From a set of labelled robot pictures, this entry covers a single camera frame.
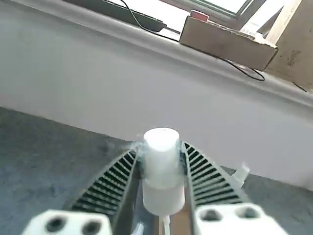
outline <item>window frame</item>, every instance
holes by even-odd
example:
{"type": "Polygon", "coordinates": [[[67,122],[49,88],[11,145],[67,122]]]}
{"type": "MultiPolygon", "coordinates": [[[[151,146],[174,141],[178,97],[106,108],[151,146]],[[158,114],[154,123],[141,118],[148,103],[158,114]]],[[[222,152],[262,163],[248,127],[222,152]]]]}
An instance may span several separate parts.
{"type": "Polygon", "coordinates": [[[233,13],[203,0],[161,0],[167,4],[190,12],[201,11],[210,16],[210,20],[226,27],[240,30],[266,0],[246,0],[237,13],[233,13]]]}

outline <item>white cylinder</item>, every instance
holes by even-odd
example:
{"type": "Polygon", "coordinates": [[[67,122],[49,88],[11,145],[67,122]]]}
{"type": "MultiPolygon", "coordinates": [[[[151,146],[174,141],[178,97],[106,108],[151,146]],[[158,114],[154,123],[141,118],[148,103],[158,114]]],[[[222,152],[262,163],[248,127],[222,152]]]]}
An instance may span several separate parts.
{"type": "Polygon", "coordinates": [[[157,216],[179,212],[185,203],[184,174],[179,157],[179,133],[156,128],[144,134],[143,205],[157,216]]]}
{"type": "Polygon", "coordinates": [[[142,181],[143,206],[156,216],[167,216],[179,212],[185,204],[184,185],[174,188],[156,189],[142,181]]]}
{"type": "Polygon", "coordinates": [[[143,136],[144,180],[154,188],[181,185],[183,173],[179,162],[179,133],[170,128],[156,128],[143,136]]]}

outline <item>window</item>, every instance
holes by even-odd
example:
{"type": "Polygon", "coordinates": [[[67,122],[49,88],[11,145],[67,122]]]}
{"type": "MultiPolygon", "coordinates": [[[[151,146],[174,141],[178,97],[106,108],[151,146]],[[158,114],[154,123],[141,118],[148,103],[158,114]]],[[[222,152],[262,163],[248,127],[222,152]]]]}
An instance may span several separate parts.
{"type": "Polygon", "coordinates": [[[190,12],[199,10],[212,21],[233,29],[241,29],[266,0],[161,0],[190,12]]]}

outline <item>white plastic piece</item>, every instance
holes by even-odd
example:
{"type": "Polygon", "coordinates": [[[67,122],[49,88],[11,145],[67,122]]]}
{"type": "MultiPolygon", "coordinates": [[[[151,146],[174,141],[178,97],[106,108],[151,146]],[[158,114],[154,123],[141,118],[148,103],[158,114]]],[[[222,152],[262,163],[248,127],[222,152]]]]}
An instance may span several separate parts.
{"type": "Polygon", "coordinates": [[[251,203],[201,206],[195,213],[198,235],[288,235],[261,207],[251,203]]]}
{"type": "Polygon", "coordinates": [[[112,235],[107,216],[96,213],[48,210],[28,223],[22,235],[112,235]]]}
{"type": "Polygon", "coordinates": [[[238,183],[239,187],[242,187],[248,177],[250,168],[243,163],[242,167],[239,168],[231,177],[238,183]]]}
{"type": "Polygon", "coordinates": [[[137,223],[134,231],[132,232],[132,235],[143,235],[143,224],[137,223]]]}
{"type": "Polygon", "coordinates": [[[163,217],[164,235],[171,235],[170,216],[163,217]]]}
{"type": "Polygon", "coordinates": [[[144,179],[154,188],[173,188],[183,181],[179,165],[179,133],[155,128],[144,136],[144,179]]]}
{"type": "Polygon", "coordinates": [[[167,216],[179,212],[185,204],[184,185],[169,189],[157,189],[142,181],[143,205],[156,216],[167,216]]]}
{"type": "Polygon", "coordinates": [[[185,203],[184,174],[179,159],[179,133],[156,128],[144,134],[142,146],[143,205],[156,216],[179,212],[185,203]]]}

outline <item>cardboard box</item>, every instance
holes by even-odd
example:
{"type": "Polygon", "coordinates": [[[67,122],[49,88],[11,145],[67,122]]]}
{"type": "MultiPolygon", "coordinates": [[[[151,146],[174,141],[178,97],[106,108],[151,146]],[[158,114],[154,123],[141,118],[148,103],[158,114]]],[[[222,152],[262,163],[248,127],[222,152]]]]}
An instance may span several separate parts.
{"type": "Polygon", "coordinates": [[[277,53],[270,43],[214,22],[187,17],[179,43],[252,69],[263,71],[277,53]]]}
{"type": "Polygon", "coordinates": [[[279,47],[266,72],[313,89],[313,1],[292,0],[284,6],[266,39],[279,47]]]}

